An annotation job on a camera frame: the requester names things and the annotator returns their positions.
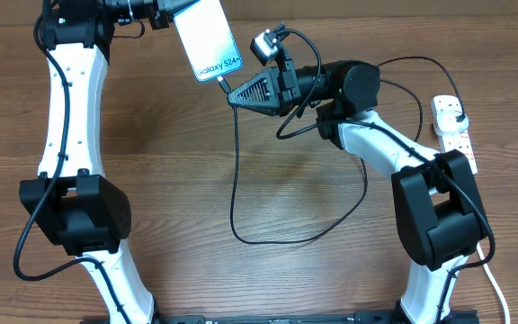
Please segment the blue Galaxy smartphone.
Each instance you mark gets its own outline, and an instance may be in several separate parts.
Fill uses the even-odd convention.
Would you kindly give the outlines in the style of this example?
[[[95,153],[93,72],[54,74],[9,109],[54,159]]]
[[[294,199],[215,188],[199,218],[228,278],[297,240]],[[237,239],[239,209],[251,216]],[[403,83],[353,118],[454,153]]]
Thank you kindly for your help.
[[[193,74],[199,82],[239,70],[243,60],[219,0],[200,0],[174,16]]]

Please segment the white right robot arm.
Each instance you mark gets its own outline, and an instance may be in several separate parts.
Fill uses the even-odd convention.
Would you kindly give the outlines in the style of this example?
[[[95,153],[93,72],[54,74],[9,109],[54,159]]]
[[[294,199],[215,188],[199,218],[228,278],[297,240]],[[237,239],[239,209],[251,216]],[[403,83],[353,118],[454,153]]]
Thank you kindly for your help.
[[[468,158],[426,148],[375,112],[382,83],[372,64],[343,60],[314,67],[268,67],[236,89],[228,104],[270,116],[317,108],[314,129],[392,185],[397,234],[411,259],[406,290],[392,310],[358,310],[356,323],[477,323],[474,310],[453,310],[452,289],[480,240],[496,246]]]

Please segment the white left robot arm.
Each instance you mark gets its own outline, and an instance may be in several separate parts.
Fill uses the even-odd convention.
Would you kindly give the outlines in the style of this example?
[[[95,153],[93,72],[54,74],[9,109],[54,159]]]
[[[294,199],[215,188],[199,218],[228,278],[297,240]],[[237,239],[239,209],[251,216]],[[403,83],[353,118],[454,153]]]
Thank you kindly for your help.
[[[36,282],[81,265],[103,298],[109,323],[165,320],[130,253],[129,198],[103,170],[101,98],[110,45],[116,25],[148,20],[152,29],[164,29],[193,3],[45,1],[34,24],[35,43],[49,64],[49,124],[37,176],[20,182],[20,201],[30,218],[13,254],[13,270]],[[24,273],[20,258],[34,225],[71,261],[43,274]]]

